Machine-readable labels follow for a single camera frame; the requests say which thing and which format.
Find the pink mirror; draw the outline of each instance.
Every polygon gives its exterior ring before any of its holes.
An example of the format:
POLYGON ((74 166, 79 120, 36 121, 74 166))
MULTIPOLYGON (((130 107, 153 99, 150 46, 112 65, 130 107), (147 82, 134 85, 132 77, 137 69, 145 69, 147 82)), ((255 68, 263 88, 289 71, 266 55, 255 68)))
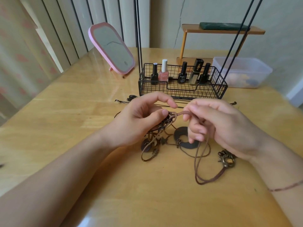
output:
POLYGON ((92 25, 89 38, 113 69, 127 74, 134 67, 134 57, 113 26, 106 22, 92 25))

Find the fingernail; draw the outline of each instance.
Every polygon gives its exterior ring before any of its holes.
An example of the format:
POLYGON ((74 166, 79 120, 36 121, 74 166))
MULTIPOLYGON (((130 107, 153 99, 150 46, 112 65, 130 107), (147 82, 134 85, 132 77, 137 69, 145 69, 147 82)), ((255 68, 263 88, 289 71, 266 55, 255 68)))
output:
POLYGON ((193 105, 191 105, 190 106, 190 108, 192 109, 192 110, 198 110, 198 105, 195 105, 195 104, 193 104, 193 105))
POLYGON ((166 110, 166 109, 163 109, 163 110, 162 110, 162 114, 163 114, 164 116, 167 116, 167 115, 169 114, 169 111, 166 110))
POLYGON ((196 140, 202 142, 202 141, 203 141, 202 135, 197 135, 197 136, 196 136, 196 140))

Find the white bottle cap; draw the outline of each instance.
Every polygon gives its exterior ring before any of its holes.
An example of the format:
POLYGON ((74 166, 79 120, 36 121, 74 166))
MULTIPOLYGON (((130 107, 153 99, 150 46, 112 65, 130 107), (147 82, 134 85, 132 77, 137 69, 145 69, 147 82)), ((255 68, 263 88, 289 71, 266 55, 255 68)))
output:
POLYGON ((166 72, 167 70, 167 59, 162 60, 162 72, 166 72))

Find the hand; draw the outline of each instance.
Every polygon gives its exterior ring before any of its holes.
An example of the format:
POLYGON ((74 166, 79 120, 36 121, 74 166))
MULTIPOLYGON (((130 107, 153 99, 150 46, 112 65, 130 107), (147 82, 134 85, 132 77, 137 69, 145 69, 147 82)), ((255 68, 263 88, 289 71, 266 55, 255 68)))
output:
POLYGON ((102 128, 109 145, 114 149, 132 145, 165 119, 169 112, 154 105, 157 101, 177 108, 173 98, 162 92, 152 92, 133 99, 111 123, 102 128))
POLYGON ((229 103, 219 99, 194 99, 183 110, 191 111, 200 121, 183 115, 189 120, 188 139, 204 141, 205 134, 239 158, 252 160, 260 152, 265 140, 270 138, 244 114, 229 103))

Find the plastic container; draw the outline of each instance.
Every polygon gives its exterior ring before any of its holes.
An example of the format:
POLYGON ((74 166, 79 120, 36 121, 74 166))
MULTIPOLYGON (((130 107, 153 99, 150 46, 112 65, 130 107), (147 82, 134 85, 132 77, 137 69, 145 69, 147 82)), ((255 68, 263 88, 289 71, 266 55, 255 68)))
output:
MULTIPOLYGON (((225 57, 215 57, 212 65, 220 72, 224 61, 225 57)), ((225 76, 231 61, 232 57, 227 59, 222 77, 225 76)), ((257 58, 236 57, 225 81, 228 87, 257 88, 270 73, 272 68, 257 58)))

